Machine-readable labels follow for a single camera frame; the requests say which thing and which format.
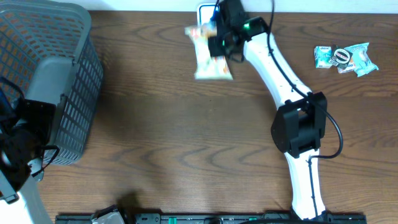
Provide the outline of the orange tissue pack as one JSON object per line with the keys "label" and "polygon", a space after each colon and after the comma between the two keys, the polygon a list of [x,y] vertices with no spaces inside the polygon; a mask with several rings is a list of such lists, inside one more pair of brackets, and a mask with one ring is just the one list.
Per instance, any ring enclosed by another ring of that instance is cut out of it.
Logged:
{"label": "orange tissue pack", "polygon": [[354,63],[353,60],[350,60],[349,63],[347,64],[347,67],[345,68],[340,68],[338,67],[338,73],[348,73],[348,72],[353,72],[356,68],[356,64]]}

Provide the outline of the teal wet wipe packet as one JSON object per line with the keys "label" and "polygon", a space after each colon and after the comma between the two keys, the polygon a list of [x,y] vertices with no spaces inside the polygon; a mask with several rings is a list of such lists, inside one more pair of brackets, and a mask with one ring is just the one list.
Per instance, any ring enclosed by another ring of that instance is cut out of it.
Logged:
{"label": "teal wet wipe packet", "polygon": [[357,77],[367,75],[374,70],[379,70],[379,67],[372,63],[367,55],[368,47],[369,42],[345,47],[345,50],[352,53],[352,59],[355,63],[354,72],[357,74]]}

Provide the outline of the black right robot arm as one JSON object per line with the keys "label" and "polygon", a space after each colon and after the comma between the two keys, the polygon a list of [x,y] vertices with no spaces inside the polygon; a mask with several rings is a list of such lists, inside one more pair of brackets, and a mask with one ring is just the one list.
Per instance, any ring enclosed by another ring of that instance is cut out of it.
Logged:
{"label": "black right robot arm", "polygon": [[299,220],[320,220],[326,212],[320,192],[318,160],[325,135],[327,100],[313,93],[291,69],[261,17],[212,19],[211,55],[241,53],[271,93],[277,112],[272,140],[287,159],[292,183],[292,210]]}

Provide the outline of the dark green ointment box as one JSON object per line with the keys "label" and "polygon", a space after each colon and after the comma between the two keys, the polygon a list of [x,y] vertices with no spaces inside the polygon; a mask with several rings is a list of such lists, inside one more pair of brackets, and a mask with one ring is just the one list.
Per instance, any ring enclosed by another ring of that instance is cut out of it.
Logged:
{"label": "dark green ointment box", "polygon": [[350,51],[335,46],[328,62],[340,69],[345,69],[349,65],[352,55]]}

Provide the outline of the yellow white snack bag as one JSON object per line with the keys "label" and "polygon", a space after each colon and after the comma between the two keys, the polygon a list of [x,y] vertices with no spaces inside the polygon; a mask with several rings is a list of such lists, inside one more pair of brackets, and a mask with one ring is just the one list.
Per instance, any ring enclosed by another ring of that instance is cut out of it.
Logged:
{"label": "yellow white snack bag", "polygon": [[197,69],[194,74],[196,80],[232,80],[224,56],[211,56],[209,40],[216,37],[216,26],[207,23],[201,26],[189,26],[185,28],[185,35],[189,36],[194,44]]}

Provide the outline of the teal tissue pack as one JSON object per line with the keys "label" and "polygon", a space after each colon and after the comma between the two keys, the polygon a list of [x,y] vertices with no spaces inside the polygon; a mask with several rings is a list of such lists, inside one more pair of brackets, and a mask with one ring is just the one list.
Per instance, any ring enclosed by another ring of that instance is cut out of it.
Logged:
{"label": "teal tissue pack", "polygon": [[329,69],[332,64],[329,62],[332,55],[332,48],[328,46],[316,46],[314,48],[315,68]]}

